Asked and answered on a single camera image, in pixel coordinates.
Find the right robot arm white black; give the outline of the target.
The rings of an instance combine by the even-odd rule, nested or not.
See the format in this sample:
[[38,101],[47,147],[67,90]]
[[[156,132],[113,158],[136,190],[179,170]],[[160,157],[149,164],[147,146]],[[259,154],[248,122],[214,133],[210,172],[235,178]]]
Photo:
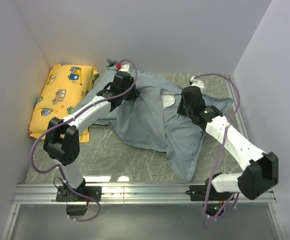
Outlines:
[[187,116],[205,133],[222,144],[237,161],[241,173],[217,173],[212,175],[205,187],[205,194],[211,200],[223,193],[241,193],[249,200],[255,200],[279,182],[279,158],[253,145],[236,130],[214,105],[207,106],[201,90],[188,86],[181,91],[178,114]]

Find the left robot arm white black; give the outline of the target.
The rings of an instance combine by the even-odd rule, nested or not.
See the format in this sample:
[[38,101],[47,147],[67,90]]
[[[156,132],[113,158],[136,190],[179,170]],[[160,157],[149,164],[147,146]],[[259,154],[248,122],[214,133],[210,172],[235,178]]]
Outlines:
[[71,115],[49,121],[43,149],[60,167],[63,185],[74,201],[88,195],[86,181],[76,159],[80,153],[80,135],[91,124],[118,108],[123,101],[138,97],[136,79],[129,70],[118,70],[113,80],[107,83],[87,104]]

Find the white pillow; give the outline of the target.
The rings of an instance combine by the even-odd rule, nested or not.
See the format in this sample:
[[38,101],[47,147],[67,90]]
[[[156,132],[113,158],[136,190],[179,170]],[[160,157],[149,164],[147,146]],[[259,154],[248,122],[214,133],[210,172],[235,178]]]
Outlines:
[[181,96],[179,94],[171,95],[171,94],[162,94],[161,102],[162,108],[175,108],[177,109],[180,104]]

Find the black controller box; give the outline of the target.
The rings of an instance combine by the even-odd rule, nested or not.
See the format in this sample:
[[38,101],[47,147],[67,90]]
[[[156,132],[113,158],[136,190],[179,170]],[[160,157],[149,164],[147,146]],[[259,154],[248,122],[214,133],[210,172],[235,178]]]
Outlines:
[[223,205],[224,205],[223,203],[217,203],[217,204],[209,203],[207,204],[205,214],[207,215],[208,218],[214,217]]
[[84,216],[87,212],[88,206],[79,204],[70,204],[67,205],[65,210],[66,210],[66,214],[70,217],[75,217],[75,216]]

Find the yellow cartoon car pillow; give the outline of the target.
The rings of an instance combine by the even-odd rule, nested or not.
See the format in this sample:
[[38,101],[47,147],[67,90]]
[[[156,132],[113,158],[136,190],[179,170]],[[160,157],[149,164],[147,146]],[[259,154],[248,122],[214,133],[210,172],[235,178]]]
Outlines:
[[38,138],[47,130],[52,118],[71,115],[93,88],[98,76],[98,70],[92,66],[54,65],[32,112],[29,136]]

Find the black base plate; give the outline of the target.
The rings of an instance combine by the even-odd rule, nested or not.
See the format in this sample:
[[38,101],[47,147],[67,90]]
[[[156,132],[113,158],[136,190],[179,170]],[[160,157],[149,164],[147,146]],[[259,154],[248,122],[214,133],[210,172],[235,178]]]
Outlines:
[[[102,187],[101,186],[85,186],[84,190],[80,194],[87,196],[89,198],[93,198],[94,200],[99,202],[102,195]],[[68,189],[67,186],[59,186],[55,201],[69,203],[69,202],[84,202],[84,201],[87,201],[87,199],[72,192],[71,190]]]
[[[207,185],[190,185],[185,194],[190,197],[192,202],[204,201],[207,193]],[[210,187],[208,201],[227,201],[231,192],[217,192],[213,186]]]

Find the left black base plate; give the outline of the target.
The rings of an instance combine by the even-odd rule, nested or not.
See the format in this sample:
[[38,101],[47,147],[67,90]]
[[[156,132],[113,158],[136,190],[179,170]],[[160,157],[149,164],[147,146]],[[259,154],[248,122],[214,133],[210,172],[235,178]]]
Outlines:
[[[94,200],[99,202],[102,195],[102,187],[101,186],[85,186],[84,190],[80,194],[87,196],[89,198],[93,198]],[[68,189],[67,186],[59,186],[55,201],[69,203],[69,202],[84,202],[84,201],[87,201],[87,199],[72,192],[71,190]]]

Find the blue-grey pillowcase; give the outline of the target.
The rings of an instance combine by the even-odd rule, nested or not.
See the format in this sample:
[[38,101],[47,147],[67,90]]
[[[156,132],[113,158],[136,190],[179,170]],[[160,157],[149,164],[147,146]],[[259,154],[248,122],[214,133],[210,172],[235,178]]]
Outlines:
[[180,95],[182,88],[143,69],[137,70],[136,100],[124,101],[94,124],[109,125],[125,144],[166,153],[175,175],[189,183],[194,176],[204,132],[177,109],[163,109],[161,95]]

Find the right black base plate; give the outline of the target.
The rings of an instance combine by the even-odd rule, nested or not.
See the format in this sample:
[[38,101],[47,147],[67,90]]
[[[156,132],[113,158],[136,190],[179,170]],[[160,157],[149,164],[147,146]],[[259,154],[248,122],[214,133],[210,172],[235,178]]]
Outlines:
[[[190,185],[185,194],[190,197],[192,202],[204,201],[207,193],[207,185]],[[217,192],[213,186],[210,187],[208,201],[227,201],[231,192]]]

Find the right black controller box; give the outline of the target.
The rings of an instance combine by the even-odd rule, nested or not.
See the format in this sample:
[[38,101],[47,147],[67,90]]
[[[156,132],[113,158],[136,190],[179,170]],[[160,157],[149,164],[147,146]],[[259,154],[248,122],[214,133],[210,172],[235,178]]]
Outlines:
[[223,205],[224,205],[223,203],[217,203],[217,204],[209,203],[207,204],[205,214],[207,215],[208,218],[214,217]]

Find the left black controller box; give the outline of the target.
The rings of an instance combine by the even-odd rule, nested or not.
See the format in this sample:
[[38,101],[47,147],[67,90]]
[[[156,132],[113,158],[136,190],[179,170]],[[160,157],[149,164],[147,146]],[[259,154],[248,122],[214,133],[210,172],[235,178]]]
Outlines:
[[70,217],[75,217],[75,216],[84,216],[87,212],[88,206],[79,204],[70,204],[67,205],[65,210],[66,210],[66,214]]

